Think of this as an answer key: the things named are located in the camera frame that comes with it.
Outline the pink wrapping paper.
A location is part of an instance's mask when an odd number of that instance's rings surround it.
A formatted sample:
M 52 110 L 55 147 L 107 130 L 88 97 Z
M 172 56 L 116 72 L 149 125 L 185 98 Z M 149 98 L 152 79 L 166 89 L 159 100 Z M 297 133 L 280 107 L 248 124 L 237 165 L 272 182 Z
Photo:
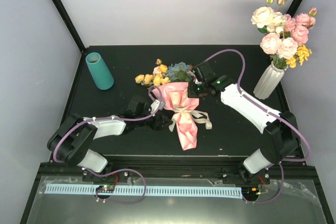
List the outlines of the pink wrapping paper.
M 203 114 L 197 111 L 198 98 L 188 97 L 187 82 L 170 82 L 153 90 L 156 98 L 162 95 L 164 108 L 173 111 L 173 124 L 169 126 L 170 131 L 177 130 L 182 150 L 186 151 L 197 146 L 197 123 L 205 123 Z

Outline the yellow and blue flower bunch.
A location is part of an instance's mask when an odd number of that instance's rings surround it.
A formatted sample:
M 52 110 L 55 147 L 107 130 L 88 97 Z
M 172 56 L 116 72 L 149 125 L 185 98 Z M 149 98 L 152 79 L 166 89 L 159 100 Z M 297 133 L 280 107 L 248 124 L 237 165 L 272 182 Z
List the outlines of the yellow and blue flower bunch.
M 142 86 L 162 86 L 171 82 L 195 82 L 196 76 L 192 72 L 192 65 L 184 62 L 165 65 L 161 59 L 157 59 L 156 67 L 152 73 L 140 74 L 134 78 L 137 84 Z

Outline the cream printed ribbon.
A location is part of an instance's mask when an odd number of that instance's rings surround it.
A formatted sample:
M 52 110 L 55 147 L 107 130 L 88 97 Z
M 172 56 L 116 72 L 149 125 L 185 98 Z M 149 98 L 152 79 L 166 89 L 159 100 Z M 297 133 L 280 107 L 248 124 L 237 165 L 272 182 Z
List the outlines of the cream printed ribbon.
M 212 129 L 212 123 L 209 119 L 208 113 L 198 111 L 198 110 L 191 110 L 189 108 L 183 107 L 175 107 L 174 108 L 174 115 L 172 116 L 172 124 L 169 126 L 169 130 L 172 132 L 175 127 L 183 127 L 184 125 L 188 124 L 205 124 L 205 128 L 207 130 Z

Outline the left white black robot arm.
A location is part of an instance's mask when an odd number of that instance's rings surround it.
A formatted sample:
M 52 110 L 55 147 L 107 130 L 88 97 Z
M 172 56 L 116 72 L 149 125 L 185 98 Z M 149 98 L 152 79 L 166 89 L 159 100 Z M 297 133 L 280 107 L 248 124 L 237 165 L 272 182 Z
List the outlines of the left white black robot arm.
M 161 110 L 163 101 L 146 99 L 135 95 L 128 106 L 117 115 L 103 118 L 69 115 L 47 143 L 54 162 L 89 169 L 102 182 L 108 181 L 113 169 L 100 153 L 90 149 L 94 140 L 108 136 L 125 135 L 137 128 L 149 127 L 159 131 L 169 127 L 173 121 Z

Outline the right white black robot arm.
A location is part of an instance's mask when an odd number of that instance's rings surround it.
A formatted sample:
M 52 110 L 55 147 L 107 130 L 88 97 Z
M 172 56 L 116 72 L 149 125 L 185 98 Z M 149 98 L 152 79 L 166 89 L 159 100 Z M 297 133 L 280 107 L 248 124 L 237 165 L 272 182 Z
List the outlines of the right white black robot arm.
M 187 94 L 190 98 L 220 96 L 221 103 L 241 114 L 264 136 L 260 147 L 238 169 L 239 179 L 245 184 L 252 183 L 261 170 L 284 161 L 301 145 L 296 118 L 291 112 L 281 113 L 266 106 L 227 76 L 211 83 L 190 82 Z

